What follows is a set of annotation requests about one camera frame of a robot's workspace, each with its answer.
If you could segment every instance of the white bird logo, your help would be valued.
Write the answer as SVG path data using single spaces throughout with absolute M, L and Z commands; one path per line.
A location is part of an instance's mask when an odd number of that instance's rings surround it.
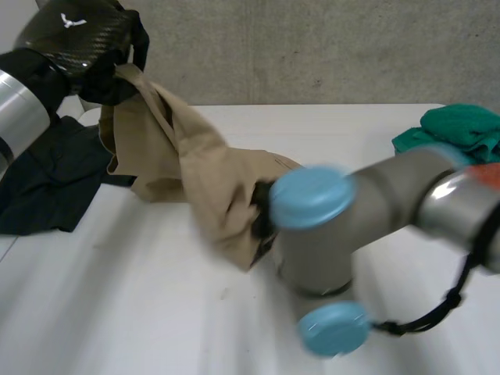
M 86 20 L 81 20 L 81 21 L 77 21 L 77 22 L 69 21 L 66 18 L 66 14 L 64 14 L 64 13 L 61 13 L 61 18 L 62 18 L 62 21 L 64 22 L 64 27 L 66 29 L 69 29 L 72 26 L 80 26 L 80 25 L 84 25 L 87 23 Z

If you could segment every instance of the black cable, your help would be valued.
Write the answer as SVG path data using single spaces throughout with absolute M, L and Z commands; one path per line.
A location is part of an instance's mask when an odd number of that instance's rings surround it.
M 499 227 L 500 202 L 493 208 L 488 218 L 478 230 L 473 239 L 470 254 L 465 258 L 462 272 L 459 275 L 456 285 L 448 291 L 445 300 L 438 307 L 410 323 L 400 324 L 389 320 L 383 323 L 373 323 L 373 328 L 394 336 L 402 336 L 403 334 L 425 332 L 436 327 L 453 309 L 456 309 L 462 303 L 463 297 L 461 292 L 466 285 L 470 272 L 477 266 L 485 264 L 488 249 Z

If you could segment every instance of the crumpled fabric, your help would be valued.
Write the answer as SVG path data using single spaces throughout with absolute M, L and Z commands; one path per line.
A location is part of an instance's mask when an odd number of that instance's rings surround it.
M 258 214 L 251 205 L 254 185 L 300 165 L 263 150 L 229 147 L 192 107 L 132 64 L 118 66 L 116 75 L 139 93 L 102 108 L 101 140 L 114 155 L 108 172 L 137 176 L 132 191 L 145 201 L 189 202 L 202 232 L 248 270 L 262 255 L 251 230 Z
M 500 162 L 500 116 L 488 109 L 469 104 L 447 105 L 427 111 L 420 125 L 392 140 L 396 152 L 447 143 L 472 164 Z

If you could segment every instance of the black cloth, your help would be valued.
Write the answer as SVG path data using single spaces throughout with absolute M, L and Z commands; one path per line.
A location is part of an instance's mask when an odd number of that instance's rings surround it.
M 134 177 L 107 174 L 111 157 L 97 126 L 84 127 L 72 117 L 58 120 L 5 172 L 0 182 L 0 234 L 72 232 L 101 182 L 134 182 Z

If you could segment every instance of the gray concrete wall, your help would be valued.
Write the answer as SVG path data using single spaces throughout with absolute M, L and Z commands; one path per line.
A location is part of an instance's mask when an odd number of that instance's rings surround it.
M 122 0 L 147 73 L 191 104 L 474 102 L 500 110 L 500 1 Z

